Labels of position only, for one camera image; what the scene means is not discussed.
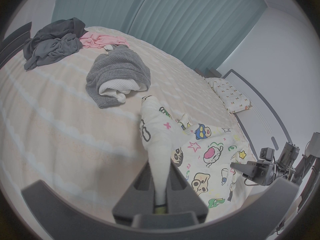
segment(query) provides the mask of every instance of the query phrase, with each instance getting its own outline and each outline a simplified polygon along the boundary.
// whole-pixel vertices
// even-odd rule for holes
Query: curtain
[[[264,0],[57,0],[52,20],[120,30],[204,72],[225,61],[266,7]]]

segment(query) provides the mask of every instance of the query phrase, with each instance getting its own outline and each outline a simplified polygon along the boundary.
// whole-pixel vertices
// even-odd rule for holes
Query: pink cartoon mouth
[[[213,147],[209,148],[207,152],[204,154],[205,159],[212,158],[214,156],[215,150]]]

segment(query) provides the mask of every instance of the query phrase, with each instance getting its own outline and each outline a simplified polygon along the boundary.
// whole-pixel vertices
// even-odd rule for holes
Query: bed sheet
[[[206,80],[180,60],[117,30],[86,30],[125,37],[150,68],[151,87],[132,91],[120,106],[98,108],[85,90],[94,59],[106,53],[98,48],[83,48],[28,72],[20,51],[0,70],[1,183],[33,227],[38,225],[20,190],[38,179],[85,212],[114,222],[112,207],[147,160],[139,133],[146,95],[155,95],[174,119],[187,112],[191,122],[232,128],[245,139]],[[251,190],[243,184],[237,188],[234,209]]]

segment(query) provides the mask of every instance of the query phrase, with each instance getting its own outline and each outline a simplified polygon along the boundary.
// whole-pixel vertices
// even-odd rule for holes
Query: pink garment
[[[94,32],[85,33],[79,40],[84,48],[103,48],[106,45],[126,45],[130,47],[127,40],[122,36],[112,36]]]

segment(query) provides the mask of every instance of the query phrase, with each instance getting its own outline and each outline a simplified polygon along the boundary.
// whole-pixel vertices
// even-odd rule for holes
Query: pillow
[[[236,113],[251,108],[250,100],[223,78],[206,78],[211,89],[222,100],[227,111]]]

